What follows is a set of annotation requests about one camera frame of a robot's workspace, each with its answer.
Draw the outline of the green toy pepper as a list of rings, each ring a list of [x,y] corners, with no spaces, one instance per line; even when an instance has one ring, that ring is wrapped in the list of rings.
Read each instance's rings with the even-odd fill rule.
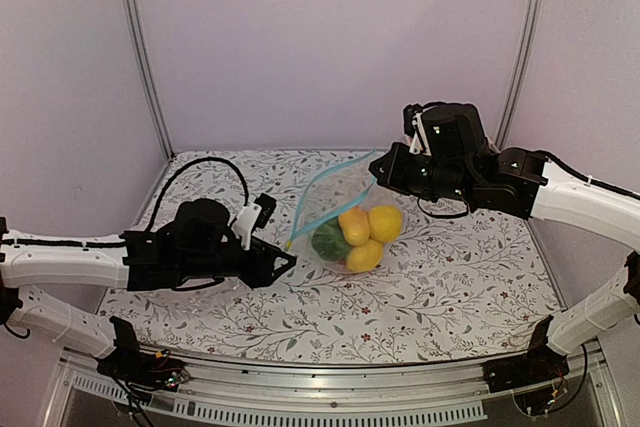
[[[344,259],[352,249],[336,218],[328,220],[314,231],[311,246],[322,260],[328,262]]]

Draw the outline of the yellow toy lemon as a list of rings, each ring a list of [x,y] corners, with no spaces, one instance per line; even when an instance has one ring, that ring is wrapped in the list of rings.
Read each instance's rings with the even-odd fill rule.
[[[362,246],[354,247],[346,257],[346,268],[351,272],[362,273],[373,270],[384,256],[384,245],[374,239],[368,239]]]
[[[394,241],[402,232],[403,215],[392,205],[378,205],[368,211],[371,237],[383,244]]]

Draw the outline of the clear zip top bag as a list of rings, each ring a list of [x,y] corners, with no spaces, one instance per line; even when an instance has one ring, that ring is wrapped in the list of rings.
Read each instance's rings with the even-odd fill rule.
[[[286,244],[290,253],[338,274],[378,267],[404,228],[393,193],[369,171],[375,150],[330,167],[304,189]]]

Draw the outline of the orange toy fruit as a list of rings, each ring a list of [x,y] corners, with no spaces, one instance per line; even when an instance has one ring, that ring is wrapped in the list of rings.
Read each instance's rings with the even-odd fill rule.
[[[353,247],[362,246],[370,238],[368,214],[359,206],[340,214],[338,224],[344,239]]]

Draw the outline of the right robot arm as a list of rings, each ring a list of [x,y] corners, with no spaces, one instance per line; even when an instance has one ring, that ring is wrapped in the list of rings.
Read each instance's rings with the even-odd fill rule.
[[[602,287],[540,322],[517,374],[537,383],[584,342],[639,312],[639,196],[581,174],[542,150],[489,146],[472,104],[431,102],[403,110],[408,144],[373,161],[377,184],[405,196],[461,201],[469,212],[497,211],[558,222],[617,241],[631,253]]]

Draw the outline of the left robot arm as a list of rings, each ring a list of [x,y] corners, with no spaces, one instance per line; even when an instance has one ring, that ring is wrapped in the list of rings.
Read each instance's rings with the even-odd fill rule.
[[[295,264],[294,256],[255,237],[275,201],[261,196],[231,215],[220,202],[183,202],[156,231],[129,230],[101,238],[36,238],[1,229],[1,322],[35,330],[54,342],[109,359],[128,381],[148,373],[133,327],[101,320],[42,291],[46,284],[94,285],[129,292],[188,291],[236,278],[251,289],[269,287]]]

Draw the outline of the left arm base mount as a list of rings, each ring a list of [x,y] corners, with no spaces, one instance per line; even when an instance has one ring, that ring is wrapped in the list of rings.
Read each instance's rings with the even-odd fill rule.
[[[109,322],[114,328],[114,350],[97,358],[99,373],[150,391],[176,391],[190,379],[186,364],[169,350],[143,352],[130,322],[115,316]]]

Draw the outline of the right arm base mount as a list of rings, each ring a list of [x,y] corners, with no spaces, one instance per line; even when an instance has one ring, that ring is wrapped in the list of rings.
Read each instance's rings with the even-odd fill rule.
[[[554,380],[569,373],[567,355],[547,346],[550,322],[551,318],[546,318],[535,327],[524,353],[482,364],[483,379],[491,393]]]

